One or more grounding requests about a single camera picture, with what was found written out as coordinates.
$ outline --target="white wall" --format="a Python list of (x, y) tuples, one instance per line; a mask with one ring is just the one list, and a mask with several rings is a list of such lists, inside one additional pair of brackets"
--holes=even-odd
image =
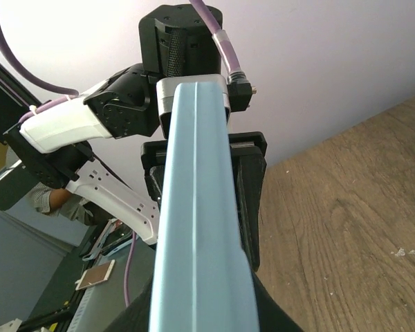
[(28, 318), (62, 258), (0, 217), (0, 324)]
[[(8, 0), (0, 1), (0, 15), (27, 68), (83, 90), (141, 61), (138, 21), (161, 3)], [(247, 112), (234, 115), (234, 130), (263, 131), (270, 164), (415, 95), (415, 0), (207, 3), (223, 11), (242, 67), (259, 91)], [(53, 96), (26, 85), (41, 99)], [(139, 157), (144, 140), (150, 139), (93, 145), (146, 195)]]

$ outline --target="purple cable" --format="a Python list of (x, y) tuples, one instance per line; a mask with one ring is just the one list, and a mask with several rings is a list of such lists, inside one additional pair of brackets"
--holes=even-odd
[[(71, 95), (69, 96), (69, 99), (74, 99), (76, 98), (76, 96)], [(37, 108), (36, 110), (36, 114), (40, 114), (41, 112), (45, 112), (47, 109), (50, 109), (51, 107), (60, 105), (63, 102), (67, 102), (68, 101), (68, 97), (66, 97), (65, 95), (63, 95), (62, 97), (56, 99), (56, 100), (51, 100), (50, 102), (47, 102), (46, 104), (41, 105), (40, 107)], [(27, 119), (31, 118), (34, 116), (34, 113), (29, 111), (28, 113), (24, 114), (20, 120), (19, 123), (23, 123), (25, 122)]]
[[(200, 15), (201, 19), (205, 22), (207, 28), (212, 33), (212, 36), (215, 36), (219, 31), (221, 31), (219, 23), (216, 21), (214, 15), (210, 12), (203, 0), (190, 0), (190, 3)], [(216, 46), (219, 49), (228, 73), (231, 74), (236, 71), (241, 71), (237, 54), (235, 53), (234, 47), (232, 46), (230, 40), (222, 40), (219, 44), (216, 43)]]
[(124, 291), (124, 303), (126, 304), (126, 307), (128, 307), (131, 304), (131, 300), (129, 299), (128, 278), (129, 278), (129, 270), (131, 269), (133, 250), (136, 247), (136, 237), (137, 237), (137, 234), (133, 231), (131, 249), (129, 250), (129, 256), (127, 257), (127, 262), (126, 262), (126, 268), (124, 270), (123, 291)]
[(14, 56), (12, 53), (8, 43), (6, 42), (5, 36), (3, 35), (3, 31), (0, 26), (0, 51), (3, 56), (8, 60), (10, 65), (24, 78), (26, 78), (29, 82), (43, 88), (45, 90), (60, 93), (62, 95), (78, 95), (78, 91), (74, 89), (63, 88), (61, 86), (52, 85), (48, 82), (45, 82), (38, 77), (35, 77), (31, 74), (24, 66), (20, 63), (20, 61)]

